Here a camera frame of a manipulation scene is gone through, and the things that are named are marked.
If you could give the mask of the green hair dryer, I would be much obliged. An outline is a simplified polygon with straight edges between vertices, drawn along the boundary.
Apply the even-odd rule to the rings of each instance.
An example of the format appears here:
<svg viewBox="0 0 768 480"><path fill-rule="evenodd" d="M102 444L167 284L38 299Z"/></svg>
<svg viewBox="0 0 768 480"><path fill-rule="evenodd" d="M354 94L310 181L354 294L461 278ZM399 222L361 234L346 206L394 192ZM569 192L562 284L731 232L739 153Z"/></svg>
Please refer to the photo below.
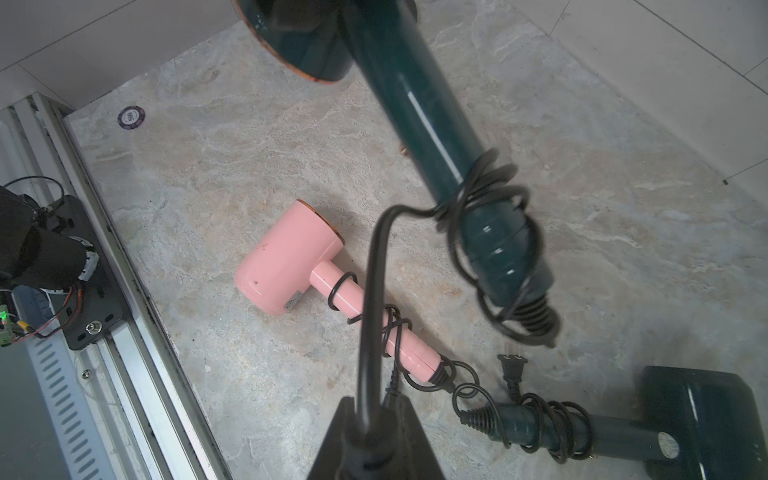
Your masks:
<svg viewBox="0 0 768 480"><path fill-rule="evenodd" d="M647 366L639 399L639 420L521 392L458 417L492 441L545 451L558 464L608 457L642 463L651 479L766 478L767 442L753 391L740 376Z"/></svg>
<svg viewBox="0 0 768 480"><path fill-rule="evenodd" d="M529 190L498 165L465 116L417 27L410 1L241 1L239 15L276 58L318 83L357 66L435 200L454 268L490 324L528 346L553 347L554 278Z"/></svg>

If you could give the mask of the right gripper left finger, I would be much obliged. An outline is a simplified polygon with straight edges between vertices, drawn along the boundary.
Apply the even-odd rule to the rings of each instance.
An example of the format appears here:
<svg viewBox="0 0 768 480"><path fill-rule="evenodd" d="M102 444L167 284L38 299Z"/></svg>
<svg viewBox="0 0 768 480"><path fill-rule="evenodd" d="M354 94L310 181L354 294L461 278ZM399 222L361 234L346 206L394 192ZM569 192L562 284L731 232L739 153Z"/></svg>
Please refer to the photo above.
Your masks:
<svg viewBox="0 0 768 480"><path fill-rule="evenodd" d="M343 397L329 424L320 449L307 474L308 479L356 479L350 441L357 434L355 404Z"/></svg>

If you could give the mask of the pink hair dryer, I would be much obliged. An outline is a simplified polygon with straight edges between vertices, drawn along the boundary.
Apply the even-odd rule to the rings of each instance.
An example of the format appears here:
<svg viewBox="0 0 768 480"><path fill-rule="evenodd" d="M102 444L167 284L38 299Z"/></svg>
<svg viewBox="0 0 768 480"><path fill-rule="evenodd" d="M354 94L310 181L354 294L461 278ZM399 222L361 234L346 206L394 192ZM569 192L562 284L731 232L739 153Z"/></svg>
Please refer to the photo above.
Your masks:
<svg viewBox="0 0 768 480"><path fill-rule="evenodd" d="M361 319L364 290L353 272L333 263L344 239L313 207L295 200L235 271L237 288L259 309L287 313L313 287L330 309ZM382 314L384 354L415 382L438 385L448 375L441 355L411 329L399 308L388 305Z"/></svg>

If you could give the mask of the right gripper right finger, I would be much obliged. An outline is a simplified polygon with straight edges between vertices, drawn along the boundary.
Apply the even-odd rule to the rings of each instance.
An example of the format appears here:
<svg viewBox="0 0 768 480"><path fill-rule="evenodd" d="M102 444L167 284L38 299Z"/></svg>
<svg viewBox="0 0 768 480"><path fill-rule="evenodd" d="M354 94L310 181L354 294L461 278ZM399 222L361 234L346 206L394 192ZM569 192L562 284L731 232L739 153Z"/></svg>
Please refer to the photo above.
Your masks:
<svg viewBox="0 0 768 480"><path fill-rule="evenodd" d="M394 479L444 479L437 457L410 399L403 394L390 394L389 408L397 417L397 459L401 464Z"/></svg>

